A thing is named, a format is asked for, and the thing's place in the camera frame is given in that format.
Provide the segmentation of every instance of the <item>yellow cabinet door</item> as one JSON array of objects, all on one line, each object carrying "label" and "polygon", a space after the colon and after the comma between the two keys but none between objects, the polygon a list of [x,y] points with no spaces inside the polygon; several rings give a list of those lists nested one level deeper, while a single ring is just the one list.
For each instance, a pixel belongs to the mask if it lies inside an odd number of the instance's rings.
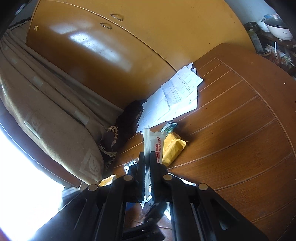
[{"label": "yellow cabinet door", "polygon": [[57,1],[39,2],[27,45],[121,108],[148,98],[176,72],[121,27]]},{"label": "yellow cabinet door", "polygon": [[220,43],[255,51],[243,25],[224,0],[59,1],[88,9],[120,25],[176,70]]}]

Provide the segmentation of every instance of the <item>bottle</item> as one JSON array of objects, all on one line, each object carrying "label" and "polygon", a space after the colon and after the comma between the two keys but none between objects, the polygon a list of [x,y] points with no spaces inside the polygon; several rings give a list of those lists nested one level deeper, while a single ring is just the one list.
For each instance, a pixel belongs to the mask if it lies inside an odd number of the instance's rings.
[{"label": "bottle", "polygon": [[262,48],[262,45],[261,45],[260,40],[258,38],[258,35],[254,32],[254,30],[252,30],[252,29],[249,30],[249,36],[253,42],[256,52],[257,53],[263,52],[263,48]]}]

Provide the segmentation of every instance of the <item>stack of papers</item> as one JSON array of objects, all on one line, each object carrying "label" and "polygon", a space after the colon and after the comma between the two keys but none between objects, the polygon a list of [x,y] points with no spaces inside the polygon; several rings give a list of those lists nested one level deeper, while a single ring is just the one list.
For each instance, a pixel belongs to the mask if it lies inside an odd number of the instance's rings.
[{"label": "stack of papers", "polygon": [[144,128],[171,121],[196,109],[197,87],[203,79],[196,75],[195,68],[191,69],[192,63],[184,66],[142,104],[144,110],[136,132],[143,133]]}]

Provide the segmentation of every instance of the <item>cabinet handle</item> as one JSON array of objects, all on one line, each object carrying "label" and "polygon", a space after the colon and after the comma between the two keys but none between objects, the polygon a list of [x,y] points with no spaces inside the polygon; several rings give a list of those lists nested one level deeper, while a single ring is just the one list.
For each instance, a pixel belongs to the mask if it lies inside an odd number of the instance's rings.
[{"label": "cabinet handle", "polygon": [[108,23],[100,23],[100,24],[105,28],[112,29],[112,26]]},{"label": "cabinet handle", "polygon": [[111,13],[110,15],[111,15],[112,17],[116,18],[117,20],[121,21],[121,22],[123,21],[123,16],[120,15],[120,14]]}]

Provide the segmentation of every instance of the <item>black device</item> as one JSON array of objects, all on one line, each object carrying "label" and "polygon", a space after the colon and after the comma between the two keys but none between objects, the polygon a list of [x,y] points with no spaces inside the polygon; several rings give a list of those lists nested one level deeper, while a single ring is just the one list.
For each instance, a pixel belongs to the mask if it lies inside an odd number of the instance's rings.
[{"label": "black device", "polygon": [[[143,224],[123,230],[127,202],[144,200],[145,170],[150,169],[153,207]],[[204,183],[191,186],[168,174],[155,152],[111,185],[92,184],[43,225],[31,241],[161,241],[157,226],[170,203],[174,241],[268,241],[268,238]]]}]

